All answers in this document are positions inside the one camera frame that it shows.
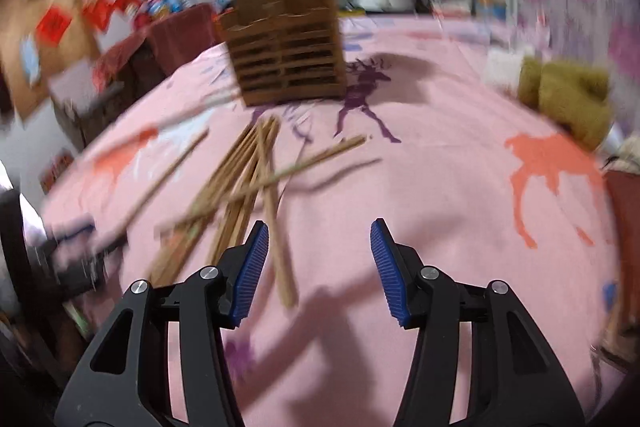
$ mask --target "deer print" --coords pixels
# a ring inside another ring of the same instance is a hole
[[[78,196],[78,205],[82,210],[91,208],[91,205],[85,201],[89,198],[95,201],[94,194],[85,194],[85,190],[91,187],[96,179],[106,180],[108,185],[106,188],[102,188],[103,200],[101,210],[104,210],[113,191],[120,179],[123,171],[131,165],[138,153],[143,150],[151,140],[158,138],[158,129],[155,127],[149,127],[142,131],[132,141],[116,147],[105,154],[100,154],[95,160],[93,160],[91,168],[84,172],[84,179],[80,188]]]
[[[251,115],[251,125],[255,125],[262,115],[270,109],[276,107],[274,103],[268,105],[259,105],[254,109]],[[282,112],[282,119],[291,124],[291,130],[296,138],[304,140],[305,144],[314,142],[314,139],[309,133],[306,133],[301,128],[301,123],[307,117],[308,108],[303,107],[301,103],[292,102],[285,106]]]
[[[523,161],[522,167],[511,176],[513,187],[513,217],[516,230],[529,248],[537,248],[538,244],[529,235],[522,220],[522,197],[529,179],[543,176],[546,186],[556,196],[559,194],[560,173],[565,172],[575,176],[586,176],[596,211],[600,214],[601,222],[604,206],[604,182],[600,172],[596,169],[593,159],[585,154],[576,144],[562,134],[554,134],[545,138],[533,138],[526,134],[518,134],[507,140],[505,147]],[[575,227],[578,237],[587,245],[594,245],[591,238],[580,227]]]
[[[347,87],[347,95],[344,99],[344,107],[338,113],[338,121],[335,127],[335,136],[338,136],[342,132],[344,127],[344,118],[353,109],[360,108],[360,110],[367,115],[371,120],[375,121],[380,126],[382,136],[388,139],[391,143],[401,143],[401,141],[391,134],[385,123],[380,120],[369,104],[367,103],[367,97],[370,96],[378,87],[378,81],[390,82],[391,78],[382,73],[385,67],[384,61],[380,59],[380,64],[376,64],[373,58],[369,59],[368,63],[356,59],[355,62],[347,64],[347,72],[351,74],[357,74],[357,83]]]

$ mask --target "pink fabric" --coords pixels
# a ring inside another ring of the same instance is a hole
[[[543,118],[479,82],[487,52],[482,28],[447,22],[441,30],[433,20],[411,18],[346,20],[342,28],[352,71],[344,103],[253,109],[229,103],[146,140],[126,166],[96,171],[90,160],[96,153],[234,82],[224,46],[212,48],[94,142],[47,199],[46,223],[61,227],[91,213],[100,234],[109,235],[155,176],[209,126],[209,137],[129,230],[130,247],[111,288],[117,298],[148,273],[159,250],[154,227],[186,210],[252,117],[282,116],[277,168],[340,137],[366,134],[366,145],[280,184],[286,190],[278,220],[288,238],[300,306],[283,309],[268,261],[250,317],[225,333],[225,341],[233,341],[229,357],[246,424],[393,423],[417,332],[399,328],[386,306],[369,248],[369,227],[377,217],[385,218],[396,241],[457,281],[507,281],[546,335],[583,406],[590,406],[590,344],[604,324],[602,287],[615,277],[616,248],[604,192],[586,175],[556,168],[564,148],[567,157],[582,153]],[[340,115],[343,129],[334,137]],[[508,144],[535,143],[540,167],[547,140],[558,148],[544,175],[527,179],[522,195],[521,225],[535,241],[531,248],[514,213],[514,174],[526,169]],[[588,170],[589,159],[581,162]],[[104,190],[109,184],[110,192]],[[261,208],[258,199],[252,219],[263,218]],[[214,227],[181,280],[203,265],[213,233]],[[87,305],[100,320],[112,304],[101,296]],[[170,330],[170,381],[174,415],[185,419],[176,330]],[[461,344],[454,421],[465,417],[468,400],[466,327]]]

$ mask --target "purple deer print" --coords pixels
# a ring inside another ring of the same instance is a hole
[[[338,136],[338,134],[342,132],[344,127],[344,118],[347,116],[347,113],[353,109],[360,108],[364,114],[380,126],[382,136],[388,139],[391,143],[402,143],[398,138],[391,134],[391,131],[389,131],[385,123],[380,120],[378,115],[371,110],[367,103],[367,97],[376,90],[379,80],[382,82],[391,81],[391,78],[382,73],[384,67],[385,65],[382,59],[380,59],[380,64],[378,65],[373,58],[369,59],[368,64],[358,58],[355,62],[349,62],[347,64],[347,72],[357,74],[358,80],[357,84],[347,87],[344,107],[338,113],[338,121],[335,127],[334,137]]]
[[[314,142],[314,139],[308,134],[305,134],[304,131],[302,131],[302,129],[300,129],[300,127],[298,126],[299,115],[296,112],[301,105],[301,103],[296,102],[287,104],[284,108],[284,111],[282,112],[282,117],[284,121],[287,121],[291,124],[291,130],[293,131],[293,134],[296,138],[304,140],[305,144],[310,144]],[[265,114],[265,112],[273,109],[274,107],[276,107],[274,103],[270,103],[268,105],[259,105],[258,107],[256,107],[251,116],[251,125],[255,125],[255,123],[258,121],[258,118],[260,118]]]

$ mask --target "cork board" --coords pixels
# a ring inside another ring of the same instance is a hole
[[[41,73],[39,83],[31,87],[22,70],[20,42],[34,32],[53,5],[64,10],[72,21],[58,46],[36,39]],[[82,0],[0,0],[0,61],[21,120],[28,118],[49,98],[47,81],[50,77],[62,73],[81,58],[99,56],[94,35],[82,16]]]

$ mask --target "red sticker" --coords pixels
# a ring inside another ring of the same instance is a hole
[[[36,35],[47,44],[57,46],[70,24],[71,17],[60,8],[52,6],[36,26]]]
[[[106,33],[113,14],[113,4],[109,0],[91,0],[82,8],[82,14],[94,29]]]
[[[122,13],[127,11],[130,4],[133,4],[136,8],[140,8],[142,5],[141,0],[115,0],[113,6]]]

